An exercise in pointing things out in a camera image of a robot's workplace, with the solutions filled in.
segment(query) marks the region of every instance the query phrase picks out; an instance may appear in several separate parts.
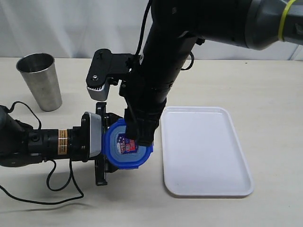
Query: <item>white tray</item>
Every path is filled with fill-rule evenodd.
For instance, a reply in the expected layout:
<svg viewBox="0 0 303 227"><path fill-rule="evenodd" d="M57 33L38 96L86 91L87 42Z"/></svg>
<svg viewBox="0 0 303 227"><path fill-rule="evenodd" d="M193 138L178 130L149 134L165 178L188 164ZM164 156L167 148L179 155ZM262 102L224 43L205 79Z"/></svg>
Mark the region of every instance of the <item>white tray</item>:
<svg viewBox="0 0 303 227"><path fill-rule="evenodd" d="M253 180L228 112L167 107L161 117L164 182L178 196L245 197Z"/></svg>

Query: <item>blue lid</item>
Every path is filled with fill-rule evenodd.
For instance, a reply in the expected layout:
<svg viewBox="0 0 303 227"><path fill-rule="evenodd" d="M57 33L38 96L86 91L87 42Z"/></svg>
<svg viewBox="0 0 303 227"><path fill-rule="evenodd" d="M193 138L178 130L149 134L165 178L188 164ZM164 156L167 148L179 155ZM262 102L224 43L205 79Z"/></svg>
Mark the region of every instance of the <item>blue lid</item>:
<svg viewBox="0 0 303 227"><path fill-rule="evenodd" d="M138 146L125 137L126 123L119 119L105 133L103 153L119 169L137 169L149 158L153 147Z"/></svg>

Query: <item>metal cup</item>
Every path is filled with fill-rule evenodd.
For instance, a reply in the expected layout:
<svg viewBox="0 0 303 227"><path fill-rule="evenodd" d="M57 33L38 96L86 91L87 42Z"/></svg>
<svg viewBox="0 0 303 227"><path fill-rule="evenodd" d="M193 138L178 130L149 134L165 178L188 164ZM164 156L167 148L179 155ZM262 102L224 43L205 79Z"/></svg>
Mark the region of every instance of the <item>metal cup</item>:
<svg viewBox="0 0 303 227"><path fill-rule="evenodd" d="M54 62L47 53L34 53L21 58L16 65L43 111L53 111L62 105Z"/></svg>

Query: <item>white table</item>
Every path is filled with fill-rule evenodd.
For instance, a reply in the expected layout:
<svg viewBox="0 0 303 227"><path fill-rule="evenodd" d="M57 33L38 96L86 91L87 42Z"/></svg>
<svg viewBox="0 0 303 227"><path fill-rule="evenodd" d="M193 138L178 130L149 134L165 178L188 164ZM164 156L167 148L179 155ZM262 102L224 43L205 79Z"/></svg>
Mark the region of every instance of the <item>white table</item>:
<svg viewBox="0 0 303 227"><path fill-rule="evenodd" d="M16 62L16 58L0 59L2 105L26 102L43 128L71 128L80 124L85 111L94 111L95 101L85 86L89 59L56 59L63 105L51 113L38 108L15 69ZM125 102L118 87L111 87L107 102L108 111L123 115ZM195 61L192 70L177 78L167 105L220 106L230 112L255 181L251 196L172 198L164 190L158 129L147 163L138 170L108 175L108 186L95 186L92 162L75 163L75 177L85 193L76 203L26 204L0 192L0 226L303 226L302 62ZM22 106L12 116L37 126ZM72 185L63 192L48 191L45 179L51 168L52 163L0 167L0 184L26 199L58 201L74 196ZM62 185L67 175L67 161L60 161L52 185Z"/></svg>

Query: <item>white curtain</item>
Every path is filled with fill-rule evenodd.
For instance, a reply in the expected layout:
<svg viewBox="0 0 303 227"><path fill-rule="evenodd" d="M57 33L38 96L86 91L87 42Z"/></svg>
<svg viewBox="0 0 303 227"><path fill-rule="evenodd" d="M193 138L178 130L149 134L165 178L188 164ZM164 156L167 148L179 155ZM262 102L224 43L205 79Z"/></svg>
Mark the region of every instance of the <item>white curtain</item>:
<svg viewBox="0 0 303 227"><path fill-rule="evenodd" d="M0 56L47 52L91 58L95 50L134 53L147 0L0 0ZM145 38L152 24L149 16ZM276 43L263 51L207 41L197 59L288 60L298 45Z"/></svg>

